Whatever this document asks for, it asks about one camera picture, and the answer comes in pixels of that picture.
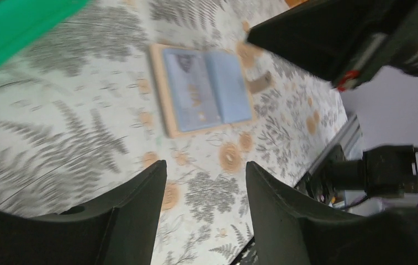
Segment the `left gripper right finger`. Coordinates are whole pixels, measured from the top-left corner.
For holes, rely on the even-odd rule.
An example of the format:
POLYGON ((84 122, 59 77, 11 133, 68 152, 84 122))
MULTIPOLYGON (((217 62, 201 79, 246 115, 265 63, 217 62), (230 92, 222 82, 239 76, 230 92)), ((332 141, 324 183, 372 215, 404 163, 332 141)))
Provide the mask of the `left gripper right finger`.
POLYGON ((260 264, 418 264, 418 208, 336 210, 255 162, 246 165, 246 187, 260 264))

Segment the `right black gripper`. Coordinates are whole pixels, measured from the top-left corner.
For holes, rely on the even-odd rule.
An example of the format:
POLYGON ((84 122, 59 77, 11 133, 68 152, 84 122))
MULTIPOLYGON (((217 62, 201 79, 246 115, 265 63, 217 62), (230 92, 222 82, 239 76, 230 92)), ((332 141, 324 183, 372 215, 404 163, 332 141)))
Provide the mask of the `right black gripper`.
POLYGON ((418 1, 306 1, 253 26, 247 42, 340 92, 384 66, 418 77, 418 1))

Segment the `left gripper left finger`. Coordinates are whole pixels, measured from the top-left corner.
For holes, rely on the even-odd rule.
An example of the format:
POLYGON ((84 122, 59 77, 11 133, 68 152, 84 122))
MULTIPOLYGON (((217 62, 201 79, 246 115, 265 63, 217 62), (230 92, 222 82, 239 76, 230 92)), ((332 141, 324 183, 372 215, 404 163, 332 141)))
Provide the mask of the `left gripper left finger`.
POLYGON ((0 264, 150 264, 166 180, 159 160, 61 214, 0 211, 0 264))

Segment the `green plastic bin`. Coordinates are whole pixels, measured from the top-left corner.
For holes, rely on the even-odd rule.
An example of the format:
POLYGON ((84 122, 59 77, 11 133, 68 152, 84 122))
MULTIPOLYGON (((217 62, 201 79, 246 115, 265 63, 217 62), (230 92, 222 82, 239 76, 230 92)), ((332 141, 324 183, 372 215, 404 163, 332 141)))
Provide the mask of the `green plastic bin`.
POLYGON ((0 0, 0 65, 87 3, 87 0, 0 0))

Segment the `floral table mat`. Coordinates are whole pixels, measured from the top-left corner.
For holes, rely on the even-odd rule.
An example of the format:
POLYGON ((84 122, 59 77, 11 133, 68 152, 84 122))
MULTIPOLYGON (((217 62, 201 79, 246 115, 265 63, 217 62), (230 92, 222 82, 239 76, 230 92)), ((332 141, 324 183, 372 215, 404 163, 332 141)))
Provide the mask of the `floral table mat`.
POLYGON ((59 213, 157 160, 167 184, 153 264, 229 264, 252 236, 245 165, 292 186, 346 123, 329 85, 245 44, 285 1, 92 1, 0 68, 0 210, 59 213), (171 139, 152 43, 223 49, 248 79, 255 121, 171 139))

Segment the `aluminium frame rails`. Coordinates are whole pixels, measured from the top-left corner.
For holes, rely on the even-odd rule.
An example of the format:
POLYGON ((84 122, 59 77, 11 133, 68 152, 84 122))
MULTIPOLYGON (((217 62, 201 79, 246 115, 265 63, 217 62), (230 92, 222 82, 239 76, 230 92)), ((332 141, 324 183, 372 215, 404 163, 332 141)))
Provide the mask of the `aluminium frame rails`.
POLYGON ((314 160, 310 168, 304 174, 304 177, 306 177, 308 173, 312 173, 316 168, 318 168, 320 162, 325 159, 327 154, 336 145, 340 145, 342 147, 343 153, 347 160, 355 160, 362 157, 363 139, 358 116, 355 113, 348 113, 347 117, 348 121, 340 128, 332 140, 320 152, 318 157, 314 160))

